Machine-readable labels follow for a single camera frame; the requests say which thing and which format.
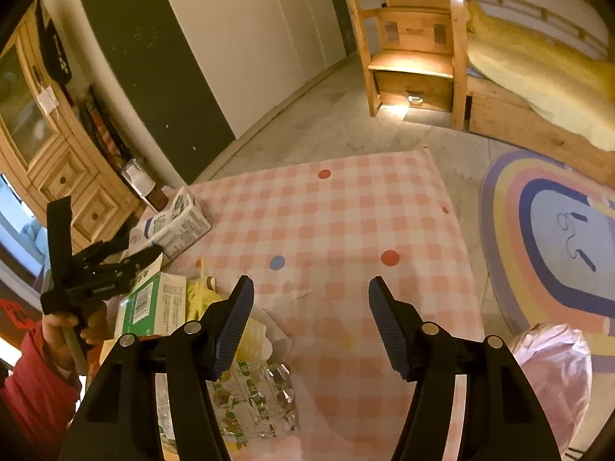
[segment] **red decoration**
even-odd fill
[[[387,267],[394,267],[399,263],[399,253],[394,249],[388,249],[382,253],[382,256],[380,256],[380,261]]]
[[[10,300],[0,300],[0,308],[3,308],[6,315],[17,329],[28,331],[35,327],[35,322],[28,317],[23,307]]]

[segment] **wall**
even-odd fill
[[[71,91],[82,95],[88,85],[94,85],[97,94],[105,101],[110,114],[118,122],[118,128],[128,145],[146,158],[148,167],[155,172],[153,176],[160,183],[171,187],[185,185],[135,112],[109,67],[91,30],[81,0],[43,2],[61,36],[73,71]]]
[[[587,2],[583,0],[525,1],[534,3],[535,5],[539,5],[540,7],[545,7],[546,9],[551,10],[552,12],[561,15],[564,18],[567,18],[569,21],[574,22],[574,24],[577,24],[578,26],[585,29],[587,32],[596,36],[596,38],[600,39],[603,43],[608,43],[607,27],[602,21],[602,18]],[[594,58],[604,58],[598,56],[597,53],[594,52],[593,49],[586,46],[582,40],[571,36],[569,33],[562,32],[561,30],[558,30],[557,28],[545,22],[541,22],[539,19],[528,18],[522,16],[518,12],[503,10],[492,5],[482,4],[482,7],[485,10],[485,13],[488,13],[489,15],[508,19],[519,24],[523,24],[524,26],[536,29],[540,32],[546,33],[547,35],[553,36],[554,38],[557,38]]]

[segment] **drawer handle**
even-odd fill
[[[406,91],[406,93],[408,94],[408,102],[410,103],[410,106],[422,106],[422,91]]]
[[[564,145],[564,141],[560,140],[558,137],[551,135],[549,137],[549,140],[551,141],[551,143],[556,146],[556,147],[560,147]]]

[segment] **gray floor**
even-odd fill
[[[495,299],[479,234],[479,192],[493,161],[514,147],[446,126],[442,116],[431,124],[424,112],[399,106],[382,107],[371,118],[364,93],[361,65],[352,61],[299,98],[256,134],[214,178],[289,164],[359,154],[396,152],[427,146],[440,170],[470,254],[476,296],[486,334],[509,342],[508,329]],[[586,448],[615,406],[615,375],[596,375],[590,411],[573,446]]]

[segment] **person's hand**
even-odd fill
[[[101,303],[93,310],[87,319],[87,328],[81,331],[81,337],[89,345],[97,345],[107,338],[107,306]],[[77,317],[67,312],[42,317],[42,335],[47,343],[47,354],[58,367],[67,371],[73,369],[73,358],[64,340],[62,328],[74,328],[78,323]]]

